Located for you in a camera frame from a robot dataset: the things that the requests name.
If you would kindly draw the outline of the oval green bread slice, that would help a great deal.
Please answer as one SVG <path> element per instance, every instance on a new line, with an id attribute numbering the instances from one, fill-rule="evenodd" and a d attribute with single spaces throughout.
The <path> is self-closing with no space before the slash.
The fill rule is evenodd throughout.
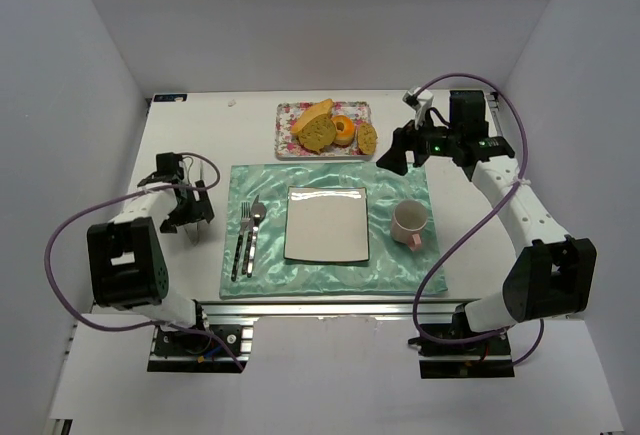
<path id="1" fill-rule="evenodd" d="M 364 155 L 373 155 L 376 151 L 378 136 L 372 124 L 362 122 L 358 125 L 356 142 L 358 150 Z"/>

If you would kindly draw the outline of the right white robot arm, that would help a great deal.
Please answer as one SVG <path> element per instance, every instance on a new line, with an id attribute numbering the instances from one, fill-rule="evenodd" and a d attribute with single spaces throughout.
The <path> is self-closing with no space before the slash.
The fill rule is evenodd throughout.
<path id="1" fill-rule="evenodd" d="M 588 238 L 573 237 L 551 216 L 524 179 L 524 166 L 510 144 L 490 135 L 483 92 L 451 91 L 447 118 L 422 89 L 407 91 L 403 100 L 415 117 L 394 131 L 391 147 L 377 166 L 404 175 L 408 152 L 417 167 L 431 156 L 451 159 L 488 200 L 517 255 L 498 292 L 456 310 L 441 344 L 477 343 L 522 322 L 584 311 L 596 248 Z"/>

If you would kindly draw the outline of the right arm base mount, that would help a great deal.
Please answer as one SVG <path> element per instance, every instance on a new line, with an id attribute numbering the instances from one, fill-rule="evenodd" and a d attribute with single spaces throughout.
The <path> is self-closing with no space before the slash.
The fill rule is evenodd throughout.
<path id="1" fill-rule="evenodd" d="M 499 379 L 515 376 L 511 345 L 506 334 L 467 344 L 447 345 L 420 333 L 407 344 L 418 353 L 423 380 Z"/>

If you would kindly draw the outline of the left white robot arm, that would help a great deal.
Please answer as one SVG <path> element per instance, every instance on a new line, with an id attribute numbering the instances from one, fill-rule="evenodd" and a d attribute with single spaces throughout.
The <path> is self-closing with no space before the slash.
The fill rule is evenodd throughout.
<path id="1" fill-rule="evenodd" d="M 92 291 L 97 305 L 134 311 L 166 325 L 205 330 L 201 305 L 171 287 L 159 236 L 210 223 L 214 210 L 203 180 L 190 182 L 190 154 L 162 153 L 141 189 L 110 221 L 87 231 Z"/>

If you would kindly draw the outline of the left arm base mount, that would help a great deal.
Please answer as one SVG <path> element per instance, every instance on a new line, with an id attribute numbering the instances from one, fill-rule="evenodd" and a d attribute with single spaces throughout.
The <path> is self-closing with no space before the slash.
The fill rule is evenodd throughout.
<path id="1" fill-rule="evenodd" d="M 229 348 L 242 367 L 245 367 L 251 353 L 253 321 L 222 318 L 221 323 L 211 322 L 209 330 Z M 239 374 L 241 369 L 215 339 L 189 335 L 181 331 L 156 329 L 147 371 Z"/>

